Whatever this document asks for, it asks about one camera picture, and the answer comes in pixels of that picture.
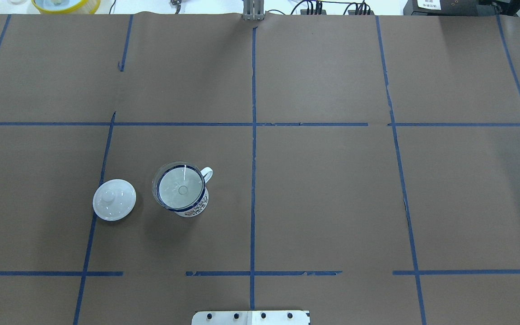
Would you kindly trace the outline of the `yellow tape roll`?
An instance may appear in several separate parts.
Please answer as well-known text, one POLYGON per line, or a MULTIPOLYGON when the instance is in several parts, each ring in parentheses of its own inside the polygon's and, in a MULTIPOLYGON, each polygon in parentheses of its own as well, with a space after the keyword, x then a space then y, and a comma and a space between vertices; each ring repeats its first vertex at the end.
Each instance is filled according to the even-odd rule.
POLYGON ((101 0, 31 0, 41 14, 95 14, 101 0))

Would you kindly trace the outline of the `white mug lid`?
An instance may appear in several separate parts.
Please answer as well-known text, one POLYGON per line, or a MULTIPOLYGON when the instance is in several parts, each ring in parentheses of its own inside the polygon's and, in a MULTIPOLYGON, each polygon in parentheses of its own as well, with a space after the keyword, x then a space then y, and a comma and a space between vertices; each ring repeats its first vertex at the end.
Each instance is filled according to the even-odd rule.
POLYGON ((115 222, 130 214, 136 199, 136 191, 131 183, 122 179, 109 180, 93 194, 93 211, 102 220, 115 222))

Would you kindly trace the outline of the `aluminium frame post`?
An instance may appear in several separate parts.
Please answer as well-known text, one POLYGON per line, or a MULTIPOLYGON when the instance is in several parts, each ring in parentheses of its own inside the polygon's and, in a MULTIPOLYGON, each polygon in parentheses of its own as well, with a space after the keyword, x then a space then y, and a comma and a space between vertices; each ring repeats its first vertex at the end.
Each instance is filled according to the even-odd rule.
POLYGON ((243 20, 261 21, 265 19, 264 0, 243 0, 243 20))

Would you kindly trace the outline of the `black computer box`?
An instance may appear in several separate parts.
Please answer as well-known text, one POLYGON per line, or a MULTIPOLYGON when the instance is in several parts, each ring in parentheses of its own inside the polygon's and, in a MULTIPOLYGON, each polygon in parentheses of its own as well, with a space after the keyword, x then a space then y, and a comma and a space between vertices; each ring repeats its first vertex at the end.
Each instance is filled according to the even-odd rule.
POLYGON ((478 0, 408 0, 403 8, 405 16, 494 16, 497 11, 491 4, 478 0))

